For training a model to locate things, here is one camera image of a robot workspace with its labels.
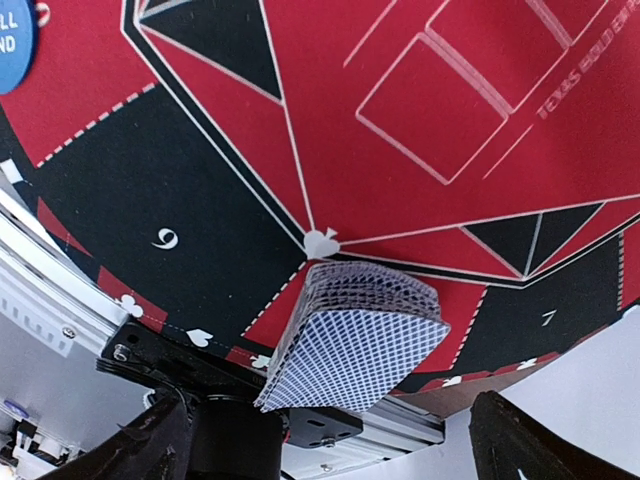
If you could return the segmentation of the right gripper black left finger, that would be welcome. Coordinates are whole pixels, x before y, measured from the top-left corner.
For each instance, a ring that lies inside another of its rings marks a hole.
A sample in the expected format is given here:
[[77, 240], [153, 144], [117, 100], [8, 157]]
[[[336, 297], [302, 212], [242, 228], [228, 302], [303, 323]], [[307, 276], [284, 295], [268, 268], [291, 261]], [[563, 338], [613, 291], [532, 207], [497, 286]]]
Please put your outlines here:
[[98, 447], [43, 477], [61, 479], [185, 479], [191, 450], [186, 398], [171, 392]]

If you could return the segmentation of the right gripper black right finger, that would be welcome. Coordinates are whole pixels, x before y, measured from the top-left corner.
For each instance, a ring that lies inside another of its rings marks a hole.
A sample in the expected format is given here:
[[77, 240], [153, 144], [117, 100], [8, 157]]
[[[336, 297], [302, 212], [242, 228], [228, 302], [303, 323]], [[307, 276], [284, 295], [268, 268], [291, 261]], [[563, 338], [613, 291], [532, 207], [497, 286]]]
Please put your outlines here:
[[470, 408], [477, 476], [493, 479], [634, 479], [636, 476], [565, 441], [495, 391]]

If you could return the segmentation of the blue small blind button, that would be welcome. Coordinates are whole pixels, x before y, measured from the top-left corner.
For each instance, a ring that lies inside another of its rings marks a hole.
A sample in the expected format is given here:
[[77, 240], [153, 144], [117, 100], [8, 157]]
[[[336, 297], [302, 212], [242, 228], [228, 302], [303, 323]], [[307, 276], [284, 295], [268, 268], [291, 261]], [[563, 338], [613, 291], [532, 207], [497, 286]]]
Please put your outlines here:
[[35, 4], [28, 0], [1, 0], [1, 94], [15, 90], [31, 69], [37, 50]]

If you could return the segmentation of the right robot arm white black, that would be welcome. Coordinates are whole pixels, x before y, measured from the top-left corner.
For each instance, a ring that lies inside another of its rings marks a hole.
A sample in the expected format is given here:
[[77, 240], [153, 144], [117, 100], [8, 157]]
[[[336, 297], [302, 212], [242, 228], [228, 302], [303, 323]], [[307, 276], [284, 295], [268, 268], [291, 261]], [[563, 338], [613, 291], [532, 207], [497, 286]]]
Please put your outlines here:
[[[335, 408], [263, 413], [253, 404], [262, 376], [134, 320], [108, 340], [96, 367], [160, 397], [104, 443], [55, 470], [56, 479], [280, 479], [285, 444], [315, 448], [363, 430], [360, 418]], [[476, 397], [469, 432], [482, 479], [627, 477], [494, 391]]]

